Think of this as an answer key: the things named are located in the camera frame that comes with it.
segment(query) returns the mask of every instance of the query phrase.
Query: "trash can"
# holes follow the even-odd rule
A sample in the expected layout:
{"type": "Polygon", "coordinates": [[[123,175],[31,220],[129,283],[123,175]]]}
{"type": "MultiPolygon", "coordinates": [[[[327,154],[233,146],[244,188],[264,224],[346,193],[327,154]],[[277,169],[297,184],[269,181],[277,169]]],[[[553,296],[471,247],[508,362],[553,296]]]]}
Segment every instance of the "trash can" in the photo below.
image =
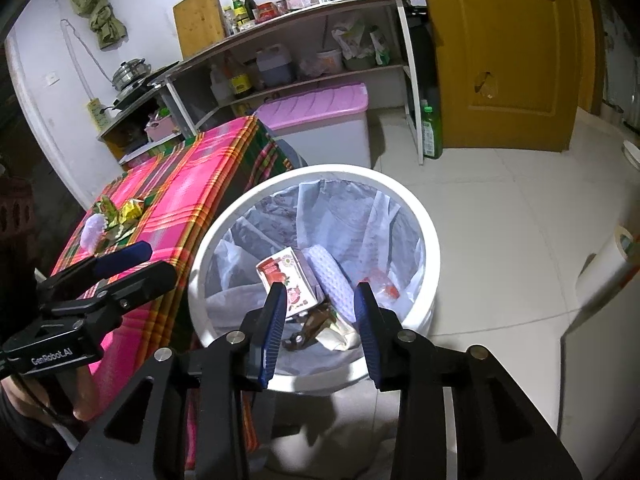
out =
{"type": "MultiPolygon", "coordinates": [[[[377,171],[327,164],[289,171],[232,203],[205,234],[188,286],[191,320],[200,342],[236,330],[264,303],[255,265],[292,246],[322,245],[352,286],[381,270],[399,292],[389,307],[405,328],[425,333],[440,275],[440,247],[419,200],[377,171]]],[[[294,325],[295,332],[300,329],[294,325]]],[[[330,351],[319,344],[280,350],[270,390],[328,394],[367,375],[358,347],[330,351]]]]}

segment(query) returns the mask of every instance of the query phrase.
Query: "person's hand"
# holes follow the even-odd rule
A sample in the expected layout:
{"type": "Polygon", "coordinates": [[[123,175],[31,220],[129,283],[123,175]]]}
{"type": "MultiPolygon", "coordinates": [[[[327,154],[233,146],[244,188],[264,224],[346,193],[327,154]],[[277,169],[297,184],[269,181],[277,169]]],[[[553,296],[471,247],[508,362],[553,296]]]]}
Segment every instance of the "person's hand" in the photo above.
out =
{"type": "MultiPolygon", "coordinates": [[[[88,366],[76,368],[76,377],[78,378],[78,396],[76,402],[74,402],[74,416],[78,420],[85,422],[91,420],[97,414],[98,391],[88,366]]],[[[47,407],[50,406],[49,396],[37,380],[28,378],[23,378],[23,380],[40,402],[47,407]]],[[[52,425],[53,421],[50,416],[37,405],[30,394],[12,376],[2,380],[2,389],[6,392],[9,402],[18,413],[39,420],[47,426],[52,425]]]]}

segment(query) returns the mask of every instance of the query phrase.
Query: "yellow candy wrapper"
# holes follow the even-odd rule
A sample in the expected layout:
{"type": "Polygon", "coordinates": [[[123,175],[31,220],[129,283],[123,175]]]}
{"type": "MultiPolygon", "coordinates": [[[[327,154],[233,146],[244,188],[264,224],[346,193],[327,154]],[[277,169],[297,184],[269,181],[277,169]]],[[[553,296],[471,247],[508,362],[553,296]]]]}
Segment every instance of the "yellow candy wrapper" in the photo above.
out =
{"type": "Polygon", "coordinates": [[[139,200],[137,198],[127,200],[120,208],[118,223],[122,225],[127,221],[140,218],[142,216],[144,205],[144,200],[139,200]]]}

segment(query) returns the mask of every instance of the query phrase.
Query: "bottle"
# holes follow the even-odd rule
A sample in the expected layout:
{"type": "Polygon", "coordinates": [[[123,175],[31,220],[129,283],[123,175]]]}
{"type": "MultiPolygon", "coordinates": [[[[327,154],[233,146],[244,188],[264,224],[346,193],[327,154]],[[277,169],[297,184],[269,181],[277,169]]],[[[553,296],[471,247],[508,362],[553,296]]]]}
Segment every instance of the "bottle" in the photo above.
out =
{"type": "Polygon", "coordinates": [[[258,6],[255,4],[254,0],[244,0],[244,8],[246,9],[246,13],[249,15],[250,20],[255,20],[255,9],[258,6]]]}
{"type": "Polygon", "coordinates": [[[223,72],[231,84],[236,99],[246,97],[254,91],[246,69],[236,61],[236,58],[229,51],[225,52],[223,72]]]}
{"type": "Polygon", "coordinates": [[[232,36],[238,31],[236,29],[236,17],[234,15],[234,10],[231,8],[231,6],[223,7],[222,10],[225,16],[226,35],[232,36]]]}
{"type": "Polygon", "coordinates": [[[440,158],[442,155],[442,128],[439,115],[426,100],[420,101],[424,156],[440,158]]]}
{"type": "Polygon", "coordinates": [[[228,78],[215,62],[211,63],[210,78],[211,91],[213,92],[213,97],[215,97],[218,102],[218,106],[234,100],[234,93],[231,91],[228,78]]]}
{"type": "Polygon", "coordinates": [[[234,6],[234,17],[236,19],[236,25],[238,27],[240,27],[240,25],[242,25],[243,23],[248,23],[251,21],[249,20],[249,15],[247,14],[246,9],[244,8],[244,5],[240,0],[231,0],[231,3],[234,6]]]}

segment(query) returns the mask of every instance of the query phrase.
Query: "plastic trash bag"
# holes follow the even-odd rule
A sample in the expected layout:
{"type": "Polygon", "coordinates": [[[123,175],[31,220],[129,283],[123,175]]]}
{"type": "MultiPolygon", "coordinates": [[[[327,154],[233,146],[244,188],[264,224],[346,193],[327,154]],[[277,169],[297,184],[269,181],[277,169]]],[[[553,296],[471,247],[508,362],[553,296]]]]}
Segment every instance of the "plastic trash bag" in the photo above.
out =
{"type": "Polygon", "coordinates": [[[344,59],[375,56],[369,26],[357,12],[347,14],[343,21],[336,23],[331,35],[340,45],[344,59]]]}
{"type": "MultiPolygon", "coordinates": [[[[317,180],[289,187],[250,208],[223,235],[205,284],[209,319],[222,335],[236,330],[244,315],[264,304],[267,293],[256,264],[287,246],[322,245],[351,286],[381,269],[398,290],[390,302],[402,321],[414,304],[424,274],[424,243],[412,213],[384,193],[348,180],[317,180]]],[[[300,330],[285,324],[283,338],[300,330]]],[[[276,373],[309,375],[354,362],[362,348],[330,351],[320,344],[281,350],[276,373]]]]}

